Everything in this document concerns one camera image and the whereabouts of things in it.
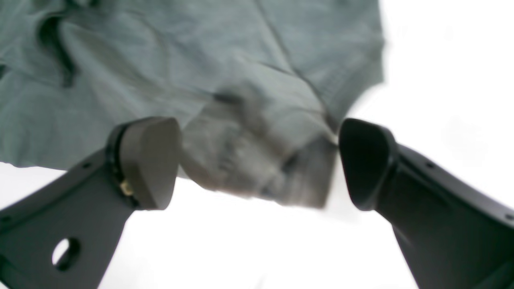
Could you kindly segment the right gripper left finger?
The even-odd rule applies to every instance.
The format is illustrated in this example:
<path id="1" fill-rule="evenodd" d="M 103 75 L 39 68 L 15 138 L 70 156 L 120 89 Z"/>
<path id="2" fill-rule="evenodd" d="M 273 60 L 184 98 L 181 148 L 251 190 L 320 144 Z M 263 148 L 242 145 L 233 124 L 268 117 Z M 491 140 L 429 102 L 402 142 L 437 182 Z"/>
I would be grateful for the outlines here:
<path id="1" fill-rule="evenodd" d="M 176 119 L 116 127 L 105 148 L 1 211 L 9 289 L 96 289 L 136 210 L 165 210 L 181 152 Z"/>

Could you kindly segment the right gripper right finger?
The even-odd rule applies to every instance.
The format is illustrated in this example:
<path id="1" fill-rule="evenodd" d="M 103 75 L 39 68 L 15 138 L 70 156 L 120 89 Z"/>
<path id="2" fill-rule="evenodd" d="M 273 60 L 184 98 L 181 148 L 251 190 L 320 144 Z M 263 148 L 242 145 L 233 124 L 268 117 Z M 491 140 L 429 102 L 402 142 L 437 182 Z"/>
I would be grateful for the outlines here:
<path id="1" fill-rule="evenodd" d="M 378 124 L 345 119 L 339 151 L 353 205 L 391 224 L 418 288 L 512 289 L 512 209 Z"/>

